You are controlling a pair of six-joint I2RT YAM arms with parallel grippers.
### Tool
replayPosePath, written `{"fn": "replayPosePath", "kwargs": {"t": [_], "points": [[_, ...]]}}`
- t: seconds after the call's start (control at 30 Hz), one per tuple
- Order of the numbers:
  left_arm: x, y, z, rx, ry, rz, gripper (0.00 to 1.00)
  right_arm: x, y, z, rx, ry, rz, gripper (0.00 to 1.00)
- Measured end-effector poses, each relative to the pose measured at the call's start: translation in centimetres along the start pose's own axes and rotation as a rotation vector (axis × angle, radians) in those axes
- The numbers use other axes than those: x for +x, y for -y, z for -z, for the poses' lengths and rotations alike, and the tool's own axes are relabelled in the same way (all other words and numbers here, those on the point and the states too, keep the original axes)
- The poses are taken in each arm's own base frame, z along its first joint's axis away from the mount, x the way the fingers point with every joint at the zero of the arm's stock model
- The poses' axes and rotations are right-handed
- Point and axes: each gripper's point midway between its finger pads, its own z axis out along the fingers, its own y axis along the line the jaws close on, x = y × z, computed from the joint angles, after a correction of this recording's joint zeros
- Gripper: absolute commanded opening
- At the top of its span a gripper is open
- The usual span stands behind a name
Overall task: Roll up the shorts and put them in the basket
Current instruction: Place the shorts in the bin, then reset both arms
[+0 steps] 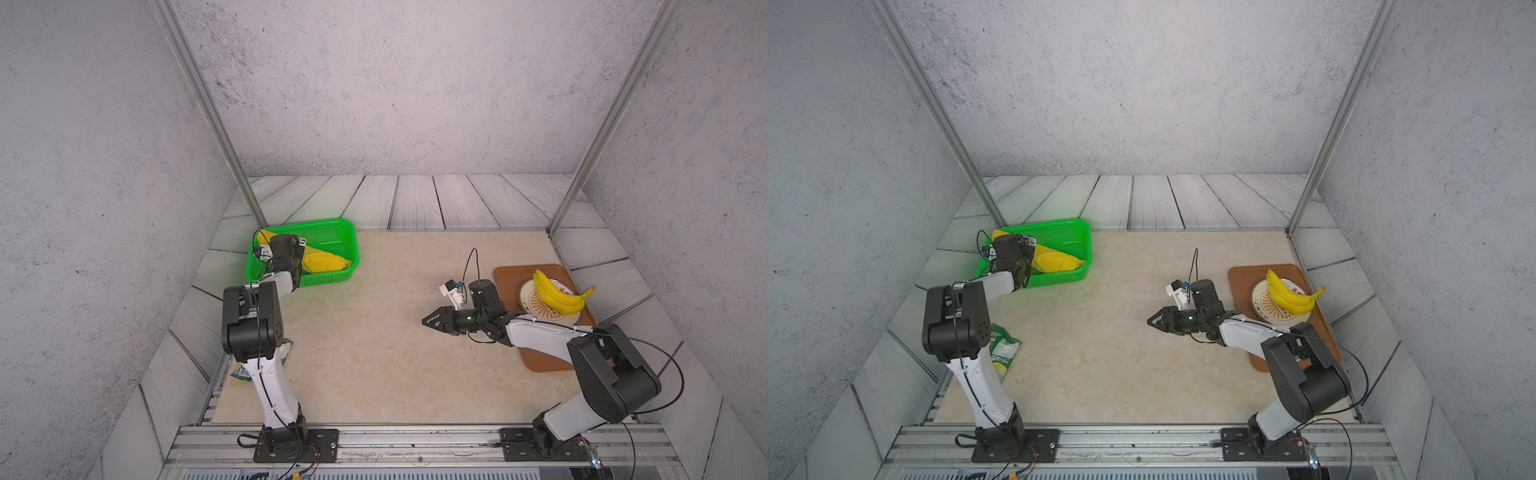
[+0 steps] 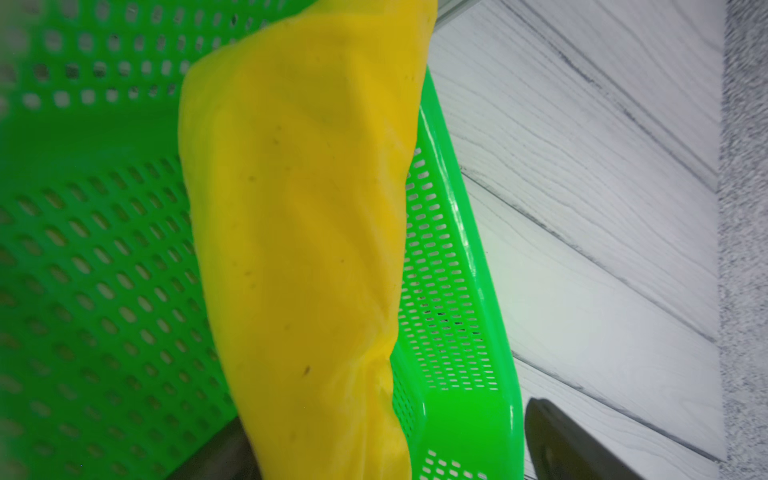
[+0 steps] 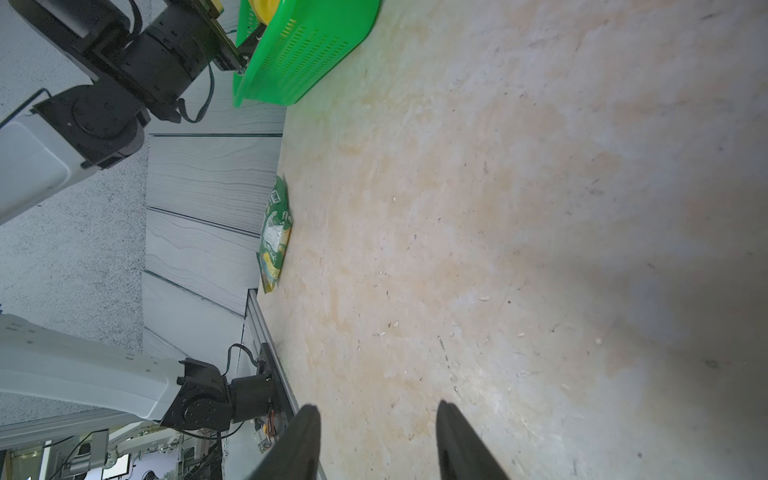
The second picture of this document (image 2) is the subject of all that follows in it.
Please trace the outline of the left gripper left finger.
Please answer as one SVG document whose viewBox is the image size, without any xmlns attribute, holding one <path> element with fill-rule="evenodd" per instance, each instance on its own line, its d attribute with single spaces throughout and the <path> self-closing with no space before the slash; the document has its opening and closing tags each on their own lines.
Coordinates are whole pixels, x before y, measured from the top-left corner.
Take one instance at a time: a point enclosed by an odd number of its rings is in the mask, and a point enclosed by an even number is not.
<svg viewBox="0 0 768 480">
<path fill-rule="evenodd" d="M 168 479 L 179 480 L 260 478 L 258 463 L 239 417 L 228 422 L 168 476 Z"/>
</svg>

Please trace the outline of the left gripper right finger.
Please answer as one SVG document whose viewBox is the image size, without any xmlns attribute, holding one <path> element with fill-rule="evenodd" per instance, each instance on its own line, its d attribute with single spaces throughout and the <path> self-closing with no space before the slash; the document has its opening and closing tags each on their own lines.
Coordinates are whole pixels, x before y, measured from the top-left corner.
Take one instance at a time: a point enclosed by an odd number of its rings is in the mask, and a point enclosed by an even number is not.
<svg viewBox="0 0 768 480">
<path fill-rule="evenodd" d="M 528 401 L 524 433 L 538 479 L 642 479 L 548 399 Z"/>
</svg>

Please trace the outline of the yellow shorts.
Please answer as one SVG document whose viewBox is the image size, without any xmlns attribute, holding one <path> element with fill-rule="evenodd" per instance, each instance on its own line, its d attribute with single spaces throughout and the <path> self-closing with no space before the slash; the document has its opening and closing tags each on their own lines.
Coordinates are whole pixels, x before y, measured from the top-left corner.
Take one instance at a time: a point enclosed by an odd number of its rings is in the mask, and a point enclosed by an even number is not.
<svg viewBox="0 0 768 480">
<path fill-rule="evenodd" d="M 393 410 L 433 1 L 318 1 L 197 61 L 179 154 L 210 328 L 266 479 L 407 479 Z"/>
</svg>

